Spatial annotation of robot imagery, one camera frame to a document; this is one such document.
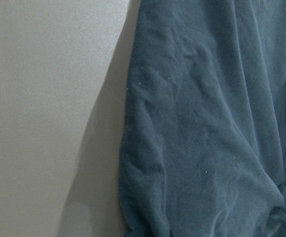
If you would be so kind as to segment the black graphic t-shirt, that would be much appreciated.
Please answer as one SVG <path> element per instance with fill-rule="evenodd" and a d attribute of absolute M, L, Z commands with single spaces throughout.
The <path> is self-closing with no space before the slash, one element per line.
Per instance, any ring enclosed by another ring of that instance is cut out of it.
<path fill-rule="evenodd" d="M 286 0 L 143 0 L 125 118 L 125 236 L 286 237 Z"/>

